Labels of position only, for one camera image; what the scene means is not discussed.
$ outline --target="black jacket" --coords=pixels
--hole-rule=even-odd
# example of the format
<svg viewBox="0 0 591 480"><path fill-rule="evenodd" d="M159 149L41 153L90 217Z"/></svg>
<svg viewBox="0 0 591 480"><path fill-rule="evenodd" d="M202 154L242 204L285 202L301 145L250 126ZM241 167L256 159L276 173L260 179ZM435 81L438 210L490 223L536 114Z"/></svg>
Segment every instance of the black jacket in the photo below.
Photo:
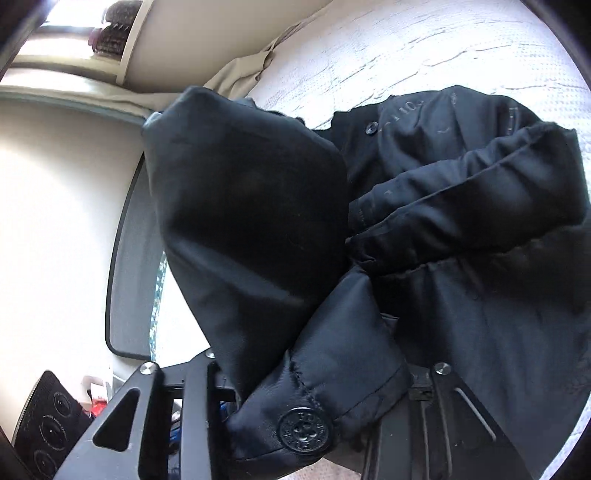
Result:
<svg viewBox="0 0 591 480"><path fill-rule="evenodd" d="M144 141L170 267L239 393L235 476L312 463L439 361L542 473L591 389L574 131L457 86L326 131L194 87Z"/></svg>

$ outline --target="screw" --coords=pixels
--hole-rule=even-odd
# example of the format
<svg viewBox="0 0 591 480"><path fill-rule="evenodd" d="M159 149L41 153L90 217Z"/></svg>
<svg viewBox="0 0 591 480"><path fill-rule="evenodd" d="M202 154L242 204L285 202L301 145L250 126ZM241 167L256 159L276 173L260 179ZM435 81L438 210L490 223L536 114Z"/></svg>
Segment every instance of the screw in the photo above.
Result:
<svg viewBox="0 0 591 480"><path fill-rule="evenodd" d="M437 365L435 365L435 371L439 375L449 375L452 373L452 366L445 362L439 362Z"/></svg>
<svg viewBox="0 0 591 480"><path fill-rule="evenodd" d="M157 368L158 365L156 365L154 362L146 362L140 366L139 373L142 375L151 375L156 371Z"/></svg>

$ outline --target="dark fabric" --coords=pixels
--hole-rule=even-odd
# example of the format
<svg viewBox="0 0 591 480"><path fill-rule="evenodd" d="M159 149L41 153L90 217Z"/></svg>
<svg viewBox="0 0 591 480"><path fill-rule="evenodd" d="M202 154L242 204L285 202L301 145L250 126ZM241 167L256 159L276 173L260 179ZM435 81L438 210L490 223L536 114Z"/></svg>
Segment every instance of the dark fabric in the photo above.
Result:
<svg viewBox="0 0 591 480"><path fill-rule="evenodd" d="M371 122L375 134L366 133ZM233 476L272 478L317 459L277 438L279 419L293 407L324 412L335 443L371 424L408 385L396 345L409 363L451 363L533 477L541 475L591 389L591 220L574 131L540 121L510 98L457 86L338 112L330 129L315 134L296 120L192 89L147 123L144 138L181 291L216 354L226 355L220 363L228 375L240 382L256 367L247 383L258 386L242 390L245 401L226 422ZM293 177L306 177L306 198L283 203L276 201L281 189L261 190L252 208L225 196L227 208L210 214L212 199L248 171L276 179L271 157L281 159L283 172L306 169ZM346 181L327 170L338 175L341 158ZM329 206L340 212L335 199L343 197L348 220L328 213ZM300 228L291 210L298 202L318 209L320 223L330 217L330 231L338 232L322 235L334 241L319 242L321 255L306 257L309 277L292 252L261 253L271 245L268 229L277 236ZM268 205L276 210L265 217ZM228 240L243 230L249 235ZM339 281L345 259L353 267ZM245 270L280 278L290 291L314 278L306 308L294 308L290 296L277 299L275 280L255 283L258 295L243 294L250 292ZM226 304L237 306L232 314ZM281 322L278 312L286 312ZM251 356L236 354L246 344L256 345Z"/></svg>
<svg viewBox="0 0 591 480"><path fill-rule="evenodd" d="M244 400L345 271L345 164L297 120L201 87L143 132L168 262Z"/></svg>

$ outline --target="button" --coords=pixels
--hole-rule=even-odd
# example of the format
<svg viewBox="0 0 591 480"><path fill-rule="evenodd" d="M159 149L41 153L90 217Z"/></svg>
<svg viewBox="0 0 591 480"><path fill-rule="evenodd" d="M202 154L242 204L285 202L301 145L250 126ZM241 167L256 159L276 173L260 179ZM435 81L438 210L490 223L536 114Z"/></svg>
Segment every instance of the button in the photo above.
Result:
<svg viewBox="0 0 591 480"><path fill-rule="evenodd" d="M279 420L277 436L281 443L297 453L317 453L330 445L330 420L307 407L293 408Z"/></svg>
<svg viewBox="0 0 591 480"><path fill-rule="evenodd" d="M378 131L378 123L377 122L371 122L370 124L368 124L367 127L365 127L365 133L367 133L368 135L373 135L377 131Z"/></svg>

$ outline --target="teal patterned edge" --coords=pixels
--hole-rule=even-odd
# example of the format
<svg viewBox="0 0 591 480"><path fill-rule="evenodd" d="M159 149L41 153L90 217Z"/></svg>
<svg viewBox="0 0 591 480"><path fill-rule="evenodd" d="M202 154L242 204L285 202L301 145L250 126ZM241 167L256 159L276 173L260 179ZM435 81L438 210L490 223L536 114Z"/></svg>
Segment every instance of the teal patterned edge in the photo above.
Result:
<svg viewBox="0 0 591 480"><path fill-rule="evenodd" d="M168 260L166 253L162 252L160 265L158 266L158 275L156 275L156 286L154 288L154 305L152 306L152 317L150 318L150 358L156 361L156 331L158 329L158 315L160 314L160 301L162 300L162 287L164 278L168 270Z"/></svg>

